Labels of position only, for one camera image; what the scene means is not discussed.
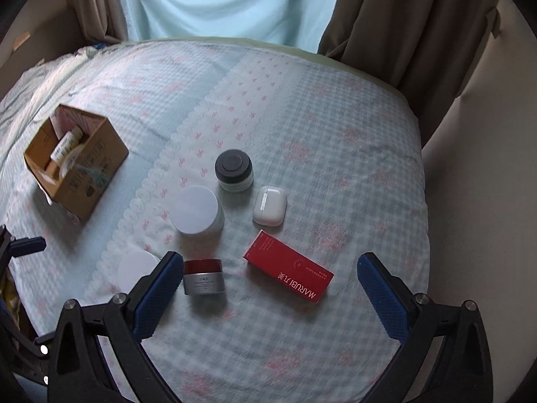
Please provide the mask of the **yellow tape roll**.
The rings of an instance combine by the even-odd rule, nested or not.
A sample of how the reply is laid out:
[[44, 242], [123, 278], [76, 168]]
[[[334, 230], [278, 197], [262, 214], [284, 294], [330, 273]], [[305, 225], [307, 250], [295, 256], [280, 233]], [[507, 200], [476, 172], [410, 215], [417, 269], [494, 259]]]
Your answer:
[[149, 275], [158, 263], [159, 259], [146, 250], [131, 251], [123, 256], [117, 269], [119, 291], [129, 293], [138, 280]]

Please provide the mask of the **red lid silver jar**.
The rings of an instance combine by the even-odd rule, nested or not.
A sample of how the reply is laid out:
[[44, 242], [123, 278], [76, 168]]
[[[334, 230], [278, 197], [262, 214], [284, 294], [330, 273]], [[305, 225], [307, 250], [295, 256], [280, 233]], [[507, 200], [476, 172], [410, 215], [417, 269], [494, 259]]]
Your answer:
[[220, 259], [193, 259], [184, 263], [183, 284], [188, 296], [219, 295], [225, 292]]

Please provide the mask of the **red cosmetic box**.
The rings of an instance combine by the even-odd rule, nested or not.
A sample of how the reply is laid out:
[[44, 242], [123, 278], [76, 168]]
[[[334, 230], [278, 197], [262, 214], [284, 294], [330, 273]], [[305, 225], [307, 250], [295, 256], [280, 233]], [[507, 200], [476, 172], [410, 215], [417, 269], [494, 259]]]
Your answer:
[[317, 304], [334, 274], [260, 230], [243, 258], [310, 303]]

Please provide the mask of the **white lid jar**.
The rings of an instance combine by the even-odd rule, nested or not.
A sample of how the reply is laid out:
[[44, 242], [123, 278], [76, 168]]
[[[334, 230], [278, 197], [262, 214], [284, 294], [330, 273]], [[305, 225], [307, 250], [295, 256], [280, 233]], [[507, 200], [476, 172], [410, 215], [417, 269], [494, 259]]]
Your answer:
[[224, 226], [216, 195], [205, 186], [189, 186], [179, 193], [169, 211], [173, 226], [183, 236], [208, 236]]

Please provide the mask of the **white pill bottle green label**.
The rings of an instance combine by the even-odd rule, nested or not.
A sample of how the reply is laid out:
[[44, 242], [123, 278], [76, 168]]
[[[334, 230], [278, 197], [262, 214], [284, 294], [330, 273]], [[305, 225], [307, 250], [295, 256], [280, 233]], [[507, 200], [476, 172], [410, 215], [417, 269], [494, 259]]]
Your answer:
[[60, 166], [65, 157], [79, 144], [83, 135], [84, 132], [78, 126], [67, 131], [50, 154], [50, 159]]

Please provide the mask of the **white earbuds case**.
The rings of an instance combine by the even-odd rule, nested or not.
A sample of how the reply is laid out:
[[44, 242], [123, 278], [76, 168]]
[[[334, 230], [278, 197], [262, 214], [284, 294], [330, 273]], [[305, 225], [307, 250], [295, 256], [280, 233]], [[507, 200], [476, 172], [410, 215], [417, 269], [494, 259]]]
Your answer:
[[252, 218], [253, 221], [264, 227], [278, 227], [285, 218], [288, 202], [288, 193], [276, 186], [262, 186], [258, 190]]

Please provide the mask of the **black lid cream jar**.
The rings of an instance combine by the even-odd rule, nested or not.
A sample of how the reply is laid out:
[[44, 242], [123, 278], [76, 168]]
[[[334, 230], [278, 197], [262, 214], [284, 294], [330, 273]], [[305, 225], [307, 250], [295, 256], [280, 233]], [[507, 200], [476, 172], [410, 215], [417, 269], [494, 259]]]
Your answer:
[[215, 174], [219, 185], [232, 193], [247, 190], [254, 181], [252, 161], [239, 149], [226, 150], [216, 158]]

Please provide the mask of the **open cardboard box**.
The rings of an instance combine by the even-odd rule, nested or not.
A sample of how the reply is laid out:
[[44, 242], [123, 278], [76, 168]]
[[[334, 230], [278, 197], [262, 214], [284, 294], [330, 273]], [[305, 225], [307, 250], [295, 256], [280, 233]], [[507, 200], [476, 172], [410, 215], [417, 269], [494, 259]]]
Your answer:
[[[55, 146], [73, 127], [84, 132], [79, 144], [86, 147], [61, 179], [50, 159]], [[128, 157], [128, 148], [108, 118], [60, 104], [46, 118], [24, 152], [28, 170], [49, 202], [60, 205], [79, 219], [87, 219], [115, 172]]]

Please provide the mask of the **patterned bed sheet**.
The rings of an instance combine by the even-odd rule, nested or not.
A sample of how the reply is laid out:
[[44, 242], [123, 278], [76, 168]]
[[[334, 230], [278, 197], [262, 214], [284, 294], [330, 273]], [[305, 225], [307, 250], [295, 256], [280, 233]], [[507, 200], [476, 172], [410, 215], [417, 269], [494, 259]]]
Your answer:
[[[24, 152], [60, 105], [107, 117], [128, 147], [91, 217], [52, 206]], [[254, 181], [224, 190], [216, 158], [250, 157]], [[205, 186], [224, 226], [183, 236], [170, 209]], [[258, 190], [288, 193], [283, 223], [253, 221]], [[417, 119], [403, 96], [326, 58], [199, 41], [91, 47], [26, 71], [1, 103], [1, 221], [42, 236], [10, 269], [38, 334], [63, 304], [108, 301], [123, 256], [218, 258], [226, 292], [176, 293], [147, 354], [185, 402], [357, 402], [397, 349], [356, 276], [375, 253], [410, 289], [428, 286], [430, 245]], [[317, 304], [243, 258], [260, 230], [334, 274]]]

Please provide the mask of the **small beige box on headboard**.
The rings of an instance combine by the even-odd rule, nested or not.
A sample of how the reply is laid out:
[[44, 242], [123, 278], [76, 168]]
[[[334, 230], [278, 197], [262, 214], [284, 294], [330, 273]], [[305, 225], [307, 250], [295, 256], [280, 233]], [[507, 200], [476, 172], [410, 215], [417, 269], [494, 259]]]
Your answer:
[[12, 45], [12, 51], [15, 52], [17, 49], [19, 49], [21, 46], [24, 45], [25, 42], [31, 37], [31, 34], [29, 32], [22, 33], [19, 37], [17, 37]]

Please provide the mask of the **beige headboard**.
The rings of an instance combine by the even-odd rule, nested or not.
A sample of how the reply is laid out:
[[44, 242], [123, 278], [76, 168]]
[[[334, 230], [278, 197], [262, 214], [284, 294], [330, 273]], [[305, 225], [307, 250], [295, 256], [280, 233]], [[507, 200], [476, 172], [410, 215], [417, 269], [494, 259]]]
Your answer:
[[[24, 32], [31, 37], [13, 52], [14, 40]], [[29, 0], [1, 42], [1, 95], [35, 64], [75, 52], [86, 44], [77, 16], [65, 0]]]

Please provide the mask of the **left brown curtain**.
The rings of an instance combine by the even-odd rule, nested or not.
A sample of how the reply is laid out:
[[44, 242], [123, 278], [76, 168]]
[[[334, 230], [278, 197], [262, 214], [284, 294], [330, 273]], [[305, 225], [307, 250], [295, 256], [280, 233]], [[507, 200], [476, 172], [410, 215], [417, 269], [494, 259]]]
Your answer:
[[120, 0], [66, 0], [84, 37], [92, 43], [118, 44], [128, 38]]

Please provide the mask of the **brown curtain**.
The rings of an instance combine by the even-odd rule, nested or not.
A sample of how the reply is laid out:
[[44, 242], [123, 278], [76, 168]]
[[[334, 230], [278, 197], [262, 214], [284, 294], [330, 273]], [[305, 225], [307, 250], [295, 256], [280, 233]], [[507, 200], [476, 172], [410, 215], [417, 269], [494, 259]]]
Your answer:
[[66, 0], [84, 37], [92, 43], [118, 44], [128, 38], [120, 0]]
[[470, 81], [499, 0], [337, 0], [318, 53], [399, 90], [427, 143]]

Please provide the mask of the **right brown curtain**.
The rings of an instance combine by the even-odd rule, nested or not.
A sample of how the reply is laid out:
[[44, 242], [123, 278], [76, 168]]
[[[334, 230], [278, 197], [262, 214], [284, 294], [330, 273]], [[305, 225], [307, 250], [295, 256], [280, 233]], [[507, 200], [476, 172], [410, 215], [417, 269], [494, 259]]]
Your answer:
[[318, 53], [399, 90], [427, 143], [470, 81], [499, 0], [337, 0]]

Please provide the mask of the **light blue hanging cloth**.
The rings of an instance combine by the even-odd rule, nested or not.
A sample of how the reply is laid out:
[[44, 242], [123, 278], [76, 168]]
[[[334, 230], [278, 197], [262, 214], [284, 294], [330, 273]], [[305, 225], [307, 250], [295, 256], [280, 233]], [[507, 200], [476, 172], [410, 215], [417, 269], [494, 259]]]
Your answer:
[[336, 0], [120, 0], [133, 41], [232, 37], [315, 52]]

